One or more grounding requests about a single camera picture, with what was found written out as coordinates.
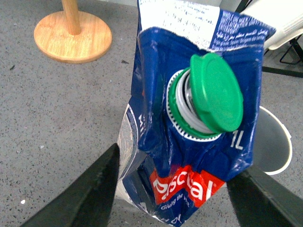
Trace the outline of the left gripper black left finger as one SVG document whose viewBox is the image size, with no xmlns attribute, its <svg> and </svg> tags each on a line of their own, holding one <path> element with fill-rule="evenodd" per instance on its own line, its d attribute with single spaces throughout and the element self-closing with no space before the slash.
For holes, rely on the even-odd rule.
<svg viewBox="0 0 303 227">
<path fill-rule="evenodd" d="M 106 227 L 116 191 L 119 158 L 115 143 L 23 226 Z"/>
</svg>

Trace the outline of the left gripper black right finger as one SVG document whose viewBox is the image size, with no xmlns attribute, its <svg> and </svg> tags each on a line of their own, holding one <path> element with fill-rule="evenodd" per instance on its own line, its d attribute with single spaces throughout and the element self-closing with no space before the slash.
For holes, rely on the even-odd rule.
<svg viewBox="0 0 303 227">
<path fill-rule="evenodd" d="M 301 227 L 303 200 L 251 166 L 227 182 L 241 227 Z"/>
</svg>

